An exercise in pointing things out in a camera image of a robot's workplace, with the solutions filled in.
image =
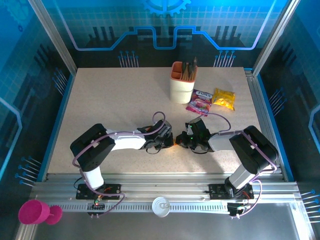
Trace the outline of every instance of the pink snack packet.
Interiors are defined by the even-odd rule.
[[[194,89],[191,101],[185,109],[197,114],[206,114],[210,110],[212,97],[213,95],[208,92]]]

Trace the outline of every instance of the pen holder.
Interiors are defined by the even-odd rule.
[[[190,102],[196,81],[198,67],[195,67],[191,80],[183,80],[182,62],[175,61],[172,64],[170,75],[170,100],[177,104],[187,104]]]

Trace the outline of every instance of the beige table surface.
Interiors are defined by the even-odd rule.
[[[185,130],[185,122],[198,116],[186,104],[172,103],[170,67],[79,68],[67,103],[48,173],[79,173],[72,166],[70,144],[96,123],[106,129],[133,131],[152,124],[156,111],[166,114],[175,138]],[[257,114],[242,67],[199,67],[195,89],[213,93],[215,88],[236,94],[235,111],[212,105],[210,112],[229,119],[231,130],[249,125],[260,129]],[[216,116],[204,117],[211,133],[226,129]],[[151,155],[144,150],[111,152],[100,165],[106,173],[230,173],[240,160],[233,151],[198,155],[174,146]]]

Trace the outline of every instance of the blue edge trim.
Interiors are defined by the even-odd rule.
[[[286,175],[288,177],[288,181],[289,182],[293,182],[294,181],[294,176],[292,174],[292,171],[291,171],[291,168],[290,168],[290,165],[289,165],[289,162],[288,162],[288,158],[287,158],[287,155],[286,155],[286,151],[285,151],[284,145],[282,143],[282,140],[281,140],[281,137],[280,137],[280,134],[279,134],[279,130],[278,130],[278,127],[277,127],[277,124],[276,124],[275,117],[272,114],[272,110],[271,110],[271,106],[269,104],[267,92],[266,92],[265,86],[264,86],[264,84],[262,82],[260,74],[257,75],[257,78],[258,78],[258,82],[259,82],[259,85],[260,85],[260,88],[261,88],[261,91],[262,91],[262,95],[263,95],[263,98],[264,98],[266,109],[267,109],[268,114],[270,116],[271,124],[272,124],[272,127],[273,127],[273,131],[274,131],[274,134],[275,134],[276,141],[277,141],[278,146],[279,146],[279,151],[280,151],[281,156],[282,156],[282,162],[283,162],[283,165],[284,165],[284,168],[285,168]]]
[[[244,68],[244,70],[245,71],[251,71],[252,68]],[[264,101],[265,101],[265,104],[266,104],[266,108],[267,108],[268,114],[270,116],[271,124],[272,124],[273,130],[274,130],[276,141],[277,141],[278,146],[279,146],[279,151],[281,152],[282,161],[283,161],[283,165],[284,165],[288,180],[290,182],[293,182],[294,181],[294,176],[292,174],[292,171],[291,171],[291,168],[290,168],[290,165],[289,165],[289,162],[288,162],[288,158],[287,158],[287,155],[286,155],[286,152],[285,152],[285,148],[284,148],[284,145],[282,143],[282,140],[281,140],[281,137],[280,137],[280,134],[279,134],[279,130],[278,130],[278,127],[277,127],[277,124],[276,124],[275,117],[274,117],[273,114],[271,114],[272,110],[271,110],[271,107],[270,107],[270,104],[269,104],[269,101],[268,101],[267,92],[266,92],[265,86],[264,86],[264,84],[262,82],[260,74],[258,74],[257,79],[258,79],[259,85],[261,87],[262,95],[263,95],[263,98],[264,98]],[[44,158],[43,158],[41,169],[40,169],[40,172],[39,172],[39,175],[38,175],[38,178],[37,178],[37,182],[42,182],[44,180],[45,175],[47,174],[49,163],[50,163],[50,160],[51,160],[51,157],[52,157],[55,145],[56,145],[58,133],[59,133],[59,130],[60,130],[60,127],[61,127],[61,124],[62,124],[62,120],[63,120],[64,114],[65,114],[65,111],[66,111],[66,108],[67,108],[67,104],[68,104],[68,100],[69,100],[69,97],[70,97],[72,86],[74,84],[74,80],[75,80],[75,78],[71,75],[70,78],[69,78],[69,81],[68,81],[68,85],[66,86],[67,94],[64,95],[63,98],[62,98],[61,105],[60,105],[60,108],[59,108],[59,112],[58,112],[58,114],[56,116],[56,120],[55,120],[55,123],[54,123],[54,126],[53,126],[53,130],[52,130],[52,133],[51,133],[51,137],[50,137],[50,140],[49,140],[49,143],[48,143],[48,147],[47,147],[47,149],[45,151],[45,154],[44,154]]]
[[[62,120],[64,119],[65,111],[67,108],[68,100],[70,97],[70,93],[71,93],[71,89],[74,84],[74,81],[75,81],[75,77],[70,75],[69,80],[68,80],[68,84],[66,85],[66,88],[65,88],[65,93],[67,93],[67,94],[65,94],[62,98],[61,105],[60,105],[58,114],[56,116],[55,123],[54,123],[53,129],[52,129],[52,133],[51,133],[51,136],[49,139],[49,143],[48,143],[48,146],[46,148],[46,151],[45,151],[45,154],[43,157],[43,162],[42,162],[42,165],[41,165],[41,168],[40,168],[37,180],[36,180],[37,182],[43,182],[45,180],[45,176],[47,174],[47,171],[48,171],[48,168],[50,165],[50,161],[51,161],[51,157],[52,157],[52,154],[55,149],[56,141],[58,138],[58,133],[59,133],[59,130],[60,130],[60,127],[62,124]]]

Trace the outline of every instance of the snack bag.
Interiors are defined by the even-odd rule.
[[[212,94],[193,89],[191,101],[185,109],[197,114],[206,114],[210,110],[211,99]]]
[[[235,110],[234,104],[236,94],[232,91],[223,91],[219,88],[215,89],[212,97],[212,103],[220,106],[227,107],[228,109]]]

